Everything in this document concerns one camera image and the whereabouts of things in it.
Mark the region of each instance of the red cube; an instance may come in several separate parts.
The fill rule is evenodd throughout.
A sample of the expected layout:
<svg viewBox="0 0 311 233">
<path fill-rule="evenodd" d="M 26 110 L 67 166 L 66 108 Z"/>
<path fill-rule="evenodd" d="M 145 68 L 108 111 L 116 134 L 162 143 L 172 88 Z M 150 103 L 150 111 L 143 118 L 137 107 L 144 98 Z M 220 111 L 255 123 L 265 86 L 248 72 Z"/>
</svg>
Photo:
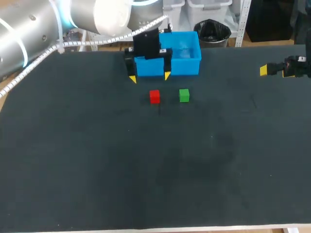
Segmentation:
<svg viewBox="0 0 311 233">
<path fill-rule="evenodd" d="M 160 91 L 159 90 L 150 91 L 150 103 L 151 104 L 160 103 Z"/>
</svg>

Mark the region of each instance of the white cable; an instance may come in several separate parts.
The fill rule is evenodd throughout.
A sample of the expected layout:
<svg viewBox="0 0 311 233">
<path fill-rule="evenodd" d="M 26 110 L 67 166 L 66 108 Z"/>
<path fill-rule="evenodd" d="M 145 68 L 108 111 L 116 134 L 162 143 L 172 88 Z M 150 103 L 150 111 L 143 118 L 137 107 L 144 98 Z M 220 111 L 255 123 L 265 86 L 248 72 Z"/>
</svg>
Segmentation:
<svg viewBox="0 0 311 233">
<path fill-rule="evenodd" d="M 59 15 L 59 11 L 57 9 L 57 6 L 54 2 L 54 0 L 49 0 L 53 10 L 54 10 L 54 14 L 56 16 L 56 20 L 57 20 L 57 26 L 58 26 L 58 37 L 59 37 L 59 47 L 58 47 L 58 52 L 60 54 L 63 54 L 65 52 L 65 49 L 63 47 L 63 43 L 64 43 L 64 39 L 63 39 L 63 26 L 62 26 L 62 20 L 60 18 Z"/>
<path fill-rule="evenodd" d="M 145 32 L 146 30 L 152 28 L 156 24 L 162 22 L 168 18 L 168 16 L 162 16 L 151 23 L 147 24 L 146 26 L 129 33 L 127 35 L 115 37 L 109 40 L 101 40 L 101 41 L 70 41 L 70 42 L 64 42 L 64 47 L 73 47 L 73 46 L 91 46 L 91 45 L 106 45 L 111 44 L 114 42 L 121 41 L 123 39 L 133 37 L 135 35 L 138 35 L 140 33 Z M 20 81 L 22 81 L 34 68 L 36 68 L 44 59 L 46 59 L 50 54 L 52 54 L 54 51 L 56 51 L 58 48 L 58 45 L 53 45 L 49 49 L 47 49 L 42 55 L 40 55 L 37 59 L 35 59 L 34 62 L 32 62 L 29 66 L 27 66 L 19 75 L 17 75 L 16 78 L 14 78 L 7 86 L 0 91 L 0 99 L 4 97 L 7 93 L 9 93 Z"/>
<path fill-rule="evenodd" d="M 134 1 L 132 6 L 147 6 L 157 2 L 158 0 Z"/>
<path fill-rule="evenodd" d="M 87 34 L 87 30 L 83 30 L 83 33 L 82 33 L 82 42 L 85 42 L 86 40 L 86 34 Z M 84 51 L 84 46 L 80 46 L 79 48 L 79 52 L 83 52 Z"/>
</svg>

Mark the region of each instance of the blue plastic container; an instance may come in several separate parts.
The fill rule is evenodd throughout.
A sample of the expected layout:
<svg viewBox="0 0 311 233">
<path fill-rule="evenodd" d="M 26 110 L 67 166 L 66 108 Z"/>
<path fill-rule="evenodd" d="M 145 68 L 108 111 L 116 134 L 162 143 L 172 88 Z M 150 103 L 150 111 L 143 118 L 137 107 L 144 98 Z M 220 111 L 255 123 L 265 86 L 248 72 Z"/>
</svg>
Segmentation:
<svg viewBox="0 0 311 233">
<path fill-rule="evenodd" d="M 172 76 L 198 75 L 202 60 L 199 37 L 197 32 L 161 33 L 162 49 L 172 49 Z M 146 60 L 135 58 L 137 75 L 139 77 L 163 76 L 164 59 Z"/>
</svg>

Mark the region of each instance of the white storage bin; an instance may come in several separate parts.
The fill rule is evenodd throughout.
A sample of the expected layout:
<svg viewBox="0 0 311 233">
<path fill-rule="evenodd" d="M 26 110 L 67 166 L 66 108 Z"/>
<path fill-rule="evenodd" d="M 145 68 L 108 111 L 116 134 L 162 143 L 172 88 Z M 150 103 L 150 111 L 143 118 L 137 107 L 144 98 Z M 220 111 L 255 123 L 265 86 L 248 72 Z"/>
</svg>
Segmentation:
<svg viewBox="0 0 311 233">
<path fill-rule="evenodd" d="M 185 0 L 164 0 L 163 10 L 164 15 L 168 15 L 172 20 L 173 31 L 179 30 L 179 19 L 182 6 L 185 5 Z M 168 20 L 164 20 L 159 29 L 167 28 Z"/>
<path fill-rule="evenodd" d="M 206 19 L 224 23 L 225 15 L 232 0 L 187 0 L 187 13 L 191 29 Z"/>
</svg>

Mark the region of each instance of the dark table surface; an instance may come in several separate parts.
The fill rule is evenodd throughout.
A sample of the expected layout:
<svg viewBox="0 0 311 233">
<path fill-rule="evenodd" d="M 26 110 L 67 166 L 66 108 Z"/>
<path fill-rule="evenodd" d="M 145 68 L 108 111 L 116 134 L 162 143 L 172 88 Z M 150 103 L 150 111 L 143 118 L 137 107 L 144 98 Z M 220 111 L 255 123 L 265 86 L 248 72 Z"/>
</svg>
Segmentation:
<svg viewBox="0 0 311 233">
<path fill-rule="evenodd" d="M 289 55 L 203 50 L 198 77 L 135 85 L 122 53 L 53 54 L 0 113 L 0 232 L 310 223 L 311 80 L 259 77 Z"/>
</svg>

